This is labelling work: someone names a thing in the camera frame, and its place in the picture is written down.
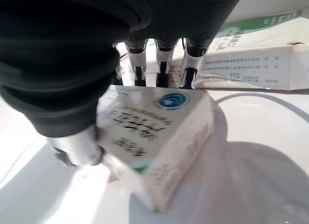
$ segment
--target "silver metal cylinder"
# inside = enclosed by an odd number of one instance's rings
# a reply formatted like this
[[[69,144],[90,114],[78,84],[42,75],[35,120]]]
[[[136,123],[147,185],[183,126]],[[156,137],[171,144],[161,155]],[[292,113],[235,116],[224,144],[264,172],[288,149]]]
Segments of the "silver metal cylinder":
[[[172,58],[173,58],[175,46],[176,45],[174,45],[173,49],[170,50],[170,51],[161,51],[161,50],[159,50],[158,46],[156,47],[157,73],[160,73],[160,65],[159,65],[160,62],[166,62],[167,63],[165,73],[169,72],[169,68],[170,68]]]
[[[141,53],[138,53],[138,54],[132,53],[130,51],[129,46],[126,45],[129,60],[130,60],[130,63],[131,63],[131,66],[132,66],[133,72],[134,72],[134,80],[137,80],[136,67],[141,67],[141,72],[142,72],[141,79],[142,80],[146,79],[146,64],[147,64],[146,63],[146,43],[147,43],[147,41],[145,42],[145,44],[143,46],[143,51]]]
[[[204,57],[206,55],[206,53],[204,53],[204,55],[202,56],[191,56],[188,54],[188,43],[189,41],[186,42],[186,46],[185,46],[185,49],[184,49],[184,56],[183,56],[183,61],[182,61],[182,65],[181,65],[181,68],[180,68],[180,80],[181,80],[181,86],[180,87],[183,87],[184,84],[185,84],[185,78],[186,78],[186,69],[189,69],[189,68],[193,68],[193,69],[196,69],[196,73],[194,75],[194,79],[191,83],[191,87],[192,89],[195,88],[195,81],[196,81],[196,78],[199,74],[199,71],[200,69],[202,68],[202,65],[203,65],[203,62],[204,62]]]
[[[97,165],[102,159],[103,150],[96,144],[95,125],[71,136],[47,140],[53,147],[65,152],[74,165]]]

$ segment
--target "green label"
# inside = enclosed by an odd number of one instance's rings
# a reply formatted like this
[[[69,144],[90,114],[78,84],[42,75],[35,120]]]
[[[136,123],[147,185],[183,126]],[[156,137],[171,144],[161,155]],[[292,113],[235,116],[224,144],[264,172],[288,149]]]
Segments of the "green label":
[[[269,15],[263,16],[243,21],[238,21],[230,24],[225,24],[220,29],[220,32],[233,27],[238,27],[239,30],[252,30],[260,28],[268,28],[286,21],[300,17],[303,13],[303,9],[299,9],[292,13],[278,14],[278,15]]]

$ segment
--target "white cardboard package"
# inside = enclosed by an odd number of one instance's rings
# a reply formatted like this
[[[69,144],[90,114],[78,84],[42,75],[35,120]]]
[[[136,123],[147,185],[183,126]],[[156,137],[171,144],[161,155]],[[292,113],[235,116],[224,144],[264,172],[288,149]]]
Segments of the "white cardboard package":
[[[197,87],[309,88],[309,10],[225,24]]]
[[[211,98],[202,90],[113,85],[97,119],[105,164],[157,212],[166,211],[214,130]]]

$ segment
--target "white carton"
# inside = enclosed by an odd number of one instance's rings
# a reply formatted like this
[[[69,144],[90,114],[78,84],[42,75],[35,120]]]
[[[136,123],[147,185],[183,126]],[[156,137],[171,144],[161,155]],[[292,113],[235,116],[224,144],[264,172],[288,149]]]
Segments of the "white carton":
[[[309,10],[225,24],[197,87],[309,88]]]
[[[97,125],[105,162],[148,209],[162,212],[214,117],[202,90],[113,85],[99,101]]]

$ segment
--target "blue circular logo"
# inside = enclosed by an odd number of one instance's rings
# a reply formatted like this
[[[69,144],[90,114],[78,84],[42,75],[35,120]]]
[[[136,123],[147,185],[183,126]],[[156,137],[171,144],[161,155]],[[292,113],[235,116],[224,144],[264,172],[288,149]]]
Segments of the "blue circular logo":
[[[168,93],[157,101],[160,107],[167,108],[168,110],[174,110],[180,108],[182,105],[188,102],[188,96],[183,93]]]

